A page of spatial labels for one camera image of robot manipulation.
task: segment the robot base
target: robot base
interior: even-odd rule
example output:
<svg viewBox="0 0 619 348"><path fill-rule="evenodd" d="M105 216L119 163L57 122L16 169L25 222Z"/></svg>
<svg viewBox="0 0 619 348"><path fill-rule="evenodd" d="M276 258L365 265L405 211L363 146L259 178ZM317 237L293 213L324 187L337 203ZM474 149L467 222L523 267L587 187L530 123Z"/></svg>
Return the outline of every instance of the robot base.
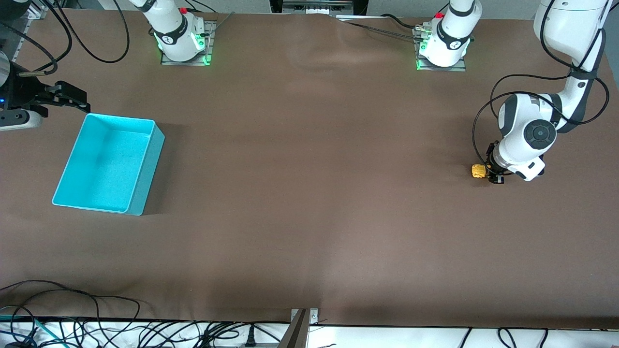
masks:
<svg viewBox="0 0 619 348"><path fill-rule="evenodd" d="M185 66L209 66L213 54L213 44L215 42L216 20L204 21L204 37L197 38L199 45L204 45L204 49L195 57L188 61L177 62L168 58L165 53L161 53L161 65L185 65Z"/></svg>
<svg viewBox="0 0 619 348"><path fill-rule="evenodd" d="M413 36L415 38L420 38L422 41L415 40L415 59L417 60L417 70L433 70L433 71L466 71L466 66L464 64L464 58L460 58L460 60L449 67L442 67L432 64L428 58L422 56L419 52L427 42L430 37L432 24L431 22L424 22L422 25L417 25L415 29L413 29Z"/></svg>

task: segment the metal bracket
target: metal bracket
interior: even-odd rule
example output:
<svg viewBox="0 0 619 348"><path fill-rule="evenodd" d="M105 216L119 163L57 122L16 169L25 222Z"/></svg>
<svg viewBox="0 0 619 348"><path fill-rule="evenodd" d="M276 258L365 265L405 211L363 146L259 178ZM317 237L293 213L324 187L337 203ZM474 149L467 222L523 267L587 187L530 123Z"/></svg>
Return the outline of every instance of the metal bracket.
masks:
<svg viewBox="0 0 619 348"><path fill-rule="evenodd" d="M290 315L290 320L295 319L295 315L299 312L298 309L293 309ZM309 323L316 324L318 322L318 308L310 308L309 309Z"/></svg>
<svg viewBox="0 0 619 348"><path fill-rule="evenodd" d="M305 348L307 346L311 319L310 310L304 308L296 311L296 315L277 348Z"/></svg>
<svg viewBox="0 0 619 348"><path fill-rule="evenodd" d="M44 19L47 13L47 6L40 0L33 0L28 7L28 19Z"/></svg>

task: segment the plastic bin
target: plastic bin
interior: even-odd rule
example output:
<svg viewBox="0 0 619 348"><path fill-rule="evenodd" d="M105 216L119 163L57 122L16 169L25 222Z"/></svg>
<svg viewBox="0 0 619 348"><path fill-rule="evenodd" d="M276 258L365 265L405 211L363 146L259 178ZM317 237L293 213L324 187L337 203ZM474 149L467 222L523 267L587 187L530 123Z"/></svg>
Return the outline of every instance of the plastic bin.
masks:
<svg viewBox="0 0 619 348"><path fill-rule="evenodd" d="M51 202L142 215L164 138L152 120L87 114Z"/></svg>

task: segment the table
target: table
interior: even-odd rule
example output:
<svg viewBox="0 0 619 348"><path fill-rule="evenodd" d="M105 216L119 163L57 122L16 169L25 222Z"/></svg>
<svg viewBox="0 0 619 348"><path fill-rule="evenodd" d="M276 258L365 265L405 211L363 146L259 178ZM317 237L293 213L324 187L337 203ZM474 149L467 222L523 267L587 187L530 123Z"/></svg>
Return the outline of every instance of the table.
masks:
<svg viewBox="0 0 619 348"><path fill-rule="evenodd" d="M492 85L565 73L531 21L480 21L460 73L416 71L409 42L325 15L234 14L210 67L161 66L142 14L126 17L126 59L99 63L77 46L42 80L86 90L93 112L160 125L145 215L51 204L84 117L52 108L42 127L0 134L3 284L139 298L143 318L285 320L319 307L342 324L619 324L619 105L606 59L606 114L561 134L543 177L493 186L470 177L470 128ZM117 13L69 18L96 54L122 51ZM50 15L29 34L54 54L66 44ZM44 59L24 45L18 63ZM500 90L562 88L518 79ZM596 86L589 114L602 101ZM489 111L477 132L482 151L500 137ZM37 303L39 315L93 315L72 296Z"/></svg>

